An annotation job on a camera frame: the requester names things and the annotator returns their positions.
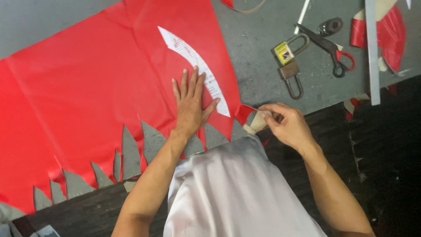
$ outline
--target red fabric scrap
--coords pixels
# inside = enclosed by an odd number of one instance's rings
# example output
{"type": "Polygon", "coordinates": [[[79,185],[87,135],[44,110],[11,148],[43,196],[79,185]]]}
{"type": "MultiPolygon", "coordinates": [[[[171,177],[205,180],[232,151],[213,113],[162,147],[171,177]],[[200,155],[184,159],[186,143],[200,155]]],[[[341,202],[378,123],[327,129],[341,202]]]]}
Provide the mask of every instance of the red fabric scrap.
{"type": "MultiPolygon", "coordinates": [[[[0,118],[0,201],[34,212],[34,186],[51,198],[51,179],[66,193],[63,169],[97,188],[90,162],[115,182],[115,150],[123,163],[123,125],[137,142],[141,172],[146,169],[140,120],[168,138],[176,124],[171,79],[179,81],[182,69],[192,68],[167,47],[158,26],[187,42],[219,83],[231,116],[215,111],[208,123],[228,139],[234,116],[244,124],[250,110],[241,109],[210,1],[118,2],[0,61],[5,114],[0,118]]],[[[212,98],[204,92],[206,107],[212,98]]],[[[197,135],[205,146],[204,129],[197,135]]]]}
{"type": "MultiPolygon", "coordinates": [[[[395,4],[389,12],[376,23],[377,44],[382,47],[381,55],[389,67],[397,71],[405,46],[405,24],[402,14],[395,4]]],[[[363,20],[353,19],[350,43],[353,46],[367,48],[366,24],[363,20]]]]}

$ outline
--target left hand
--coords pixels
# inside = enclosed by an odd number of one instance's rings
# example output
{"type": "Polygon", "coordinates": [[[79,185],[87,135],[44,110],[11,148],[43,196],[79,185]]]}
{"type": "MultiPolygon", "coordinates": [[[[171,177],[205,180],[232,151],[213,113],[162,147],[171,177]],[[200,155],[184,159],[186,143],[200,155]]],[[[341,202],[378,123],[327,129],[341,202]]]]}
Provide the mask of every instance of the left hand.
{"type": "Polygon", "coordinates": [[[189,72],[183,70],[180,90],[177,81],[173,78],[173,91],[177,102],[177,124],[174,130],[190,138],[199,128],[205,125],[206,120],[221,99],[214,99],[210,105],[202,110],[202,91],[206,74],[202,73],[197,78],[199,68],[193,67],[192,77],[187,86],[189,72]]]}

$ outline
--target right hand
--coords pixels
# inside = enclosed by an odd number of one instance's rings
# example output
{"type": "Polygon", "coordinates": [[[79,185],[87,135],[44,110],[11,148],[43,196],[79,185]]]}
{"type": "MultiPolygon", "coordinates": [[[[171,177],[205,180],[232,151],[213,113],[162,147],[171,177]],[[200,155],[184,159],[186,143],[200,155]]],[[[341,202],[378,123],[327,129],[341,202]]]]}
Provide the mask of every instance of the right hand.
{"type": "Polygon", "coordinates": [[[272,117],[265,113],[262,116],[273,134],[304,158],[309,150],[318,146],[300,110],[280,102],[262,105],[259,110],[272,112],[272,117]]]}

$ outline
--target gray work table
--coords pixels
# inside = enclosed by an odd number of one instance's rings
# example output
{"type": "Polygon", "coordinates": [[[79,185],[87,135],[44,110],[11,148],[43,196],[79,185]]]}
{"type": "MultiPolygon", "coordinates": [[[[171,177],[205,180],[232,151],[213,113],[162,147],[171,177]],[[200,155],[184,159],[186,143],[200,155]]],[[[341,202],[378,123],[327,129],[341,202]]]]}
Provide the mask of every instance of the gray work table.
{"type": "MultiPolygon", "coordinates": [[[[0,58],[43,40],[98,13],[117,1],[3,0],[0,3],[0,58]]],[[[281,101],[295,106],[307,114],[368,92],[367,51],[349,45],[351,20],[363,8],[363,0],[312,0],[310,2],[303,25],[315,31],[321,22],[333,17],[341,17],[344,21],[343,29],[328,39],[344,46],[344,51],[355,57],[356,69],[348,72],[343,78],[335,78],[332,75],[333,62],[330,55],[317,45],[310,43],[309,47],[296,57],[304,89],[304,96],[299,100],[293,100],[290,97],[284,81],[280,79],[277,71],[279,66],[270,50],[293,36],[294,24],[301,12],[304,0],[267,0],[259,10],[251,14],[233,11],[219,0],[211,0],[211,2],[235,70],[242,103],[257,107],[267,102],[281,101]]],[[[259,2],[260,0],[235,0],[234,5],[239,9],[250,9],[259,2]]],[[[400,70],[410,70],[403,77],[394,76],[389,71],[380,72],[382,87],[421,74],[419,64],[421,28],[418,26],[421,18],[419,16],[421,2],[413,1],[412,10],[408,10],[403,0],[398,1],[398,6],[403,14],[407,31],[405,53],[400,70]]],[[[293,48],[295,46],[299,46],[298,41],[297,44],[292,44],[293,48]]],[[[145,133],[144,154],[150,161],[165,139],[147,124],[142,123],[142,125],[145,133]]],[[[205,128],[209,148],[227,142],[211,126],[207,125],[205,128]]],[[[235,122],[232,138],[235,139],[243,135],[245,132],[235,122]]],[[[125,178],[140,172],[139,153],[132,139],[127,131],[123,133],[125,156],[123,166],[127,171],[124,174],[125,178]]],[[[200,142],[195,137],[186,148],[185,154],[189,156],[202,150],[200,142]]],[[[96,172],[100,172],[97,167],[94,169],[96,172]]],[[[66,179],[69,195],[72,195],[72,179],[76,183],[83,183],[80,177],[75,178],[71,174],[67,174],[66,179]]],[[[106,178],[99,175],[99,182],[102,182],[103,179],[106,178]]],[[[78,189],[79,185],[74,186],[74,196],[90,190],[86,184],[83,185],[82,189],[78,189]]],[[[53,191],[57,189],[55,184],[52,186],[53,191]]]]}

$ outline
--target forearm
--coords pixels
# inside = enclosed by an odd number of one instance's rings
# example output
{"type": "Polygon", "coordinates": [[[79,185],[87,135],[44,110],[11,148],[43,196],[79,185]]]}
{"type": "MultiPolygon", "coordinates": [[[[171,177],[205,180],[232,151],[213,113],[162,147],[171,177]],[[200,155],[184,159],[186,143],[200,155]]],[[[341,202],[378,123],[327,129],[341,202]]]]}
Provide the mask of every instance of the forearm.
{"type": "Polygon", "coordinates": [[[189,137],[173,130],[156,157],[130,191],[118,217],[114,234],[130,236],[146,231],[167,194],[177,161],[189,137]]]}
{"type": "Polygon", "coordinates": [[[303,154],[316,205],[326,222],[341,232],[372,234],[360,204],[314,144],[303,154]]]}

